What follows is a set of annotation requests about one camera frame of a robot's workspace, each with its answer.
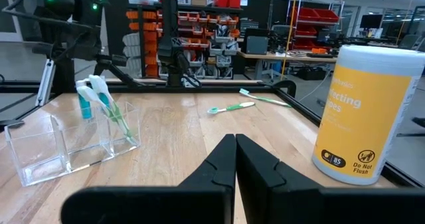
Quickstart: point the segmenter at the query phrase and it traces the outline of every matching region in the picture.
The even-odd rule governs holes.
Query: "acrylic toothbrush holder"
[[[140,146],[139,109],[128,102],[117,102],[129,132],[123,133],[116,122],[99,106],[92,106],[90,119],[81,109],[25,124],[5,127],[22,186],[33,185],[110,160]]]

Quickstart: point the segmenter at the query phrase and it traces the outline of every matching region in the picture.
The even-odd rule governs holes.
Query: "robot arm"
[[[191,86],[200,87],[201,83],[188,74],[189,61],[183,54],[183,47],[179,40],[177,0],[162,0],[162,9],[164,36],[158,45],[158,59],[167,67],[167,85],[182,87],[186,80]]]

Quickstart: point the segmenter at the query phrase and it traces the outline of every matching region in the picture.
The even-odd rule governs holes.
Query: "office chair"
[[[425,52],[425,37],[422,37],[422,41],[420,42],[416,50],[420,52]]]
[[[399,49],[413,49],[416,43],[420,42],[420,39],[423,39],[419,35],[406,35],[398,45]]]

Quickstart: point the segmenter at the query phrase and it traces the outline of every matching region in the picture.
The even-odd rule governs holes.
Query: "desk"
[[[238,55],[244,57],[244,58],[255,58],[258,59],[257,63],[256,63],[256,67],[255,67],[255,76],[254,79],[256,80],[261,80],[263,73],[263,67],[262,67],[262,62],[261,60],[283,60],[285,57],[284,56],[279,56],[279,55],[275,55],[272,54],[270,52],[267,52],[266,55],[249,55],[246,54],[242,51],[238,51]],[[303,56],[303,57],[294,57],[294,56],[286,56],[286,60],[288,61],[300,61],[300,62],[330,62],[330,63],[335,63],[337,62],[337,58],[311,58],[311,57],[307,57],[307,56]],[[270,75],[272,76],[273,79],[273,74],[274,74],[274,70],[272,68],[270,68]]]
[[[385,47],[385,48],[394,48],[394,49],[398,48],[398,45],[382,44],[382,43],[377,43],[374,41],[367,43],[367,45],[373,46],[373,47]]]
[[[212,106],[252,101],[239,94],[112,94],[141,109],[141,145],[113,160],[76,173],[21,187],[4,134],[0,134],[0,223],[59,223],[64,200],[94,185],[177,185],[192,173],[225,134],[246,134],[316,182],[350,187],[321,173],[311,162],[318,127],[292,108],[256,102],[255,107],[207,114]],[[275,94],[261,94],[279,100]],[[61,94],[25,118],[78,108],[76,94]],[[381,177],[373,187],[394,187]],[[236,186],[234,222],[246,223]]]

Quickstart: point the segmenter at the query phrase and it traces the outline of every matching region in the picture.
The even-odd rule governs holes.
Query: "wooden table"
[[[261,94],[279,99],[274,94]],[[317,126],[291,108],[256,102],[251,108],[211,116],[212,106],[252,101],[239,94],[113,94],[141,109],[142,147],[104,163],[50,181],[22,187],[4,134],[0,135],[0,223],[60,223],[64,200],[94,185],[177,185],[191,174],[225,134],[246,134],[300,173],[329,187],[350,187],[311,162]],[[62,94],[25,118],[78,108],[76,94]],[[373,187],[394,187],[381,177]],[[246,223],[236,190],[235,223]]]
[[[268,61],[271,61],[271,60],[284,60],[285,59],[285,56],[283,56],[283,55],[276,55],[276,54],[272,54],[270,52],[267,52],[266,55],[249,55],[249,54],[246,54],[242,51],[238,51],[238,55],[240,55],[244,58],[258,59],[256,66],[255,66],[255,75],[254,75],[254,79],[256,79],[256,80],[261,80],[262,75],[265,72],[270,73],[270,75],[272,76],[272,79],[273,79],[273,75],[277,75],[277,76],[280,75],[276,71],[273,71],[272,68],[270,68],[270,70],[268,70],[268,71],[263,72],[263,66],[262,66],[263,60],[268,62]],[[311,57],[307,57],[307,56],[294,57],[294,56],[289,56],[289,55],[286,56],[286,60],[288,60],[288,61],[299,61],[299,62],[328,62],[328,63],[337,62],[337,58],[311,58]]]

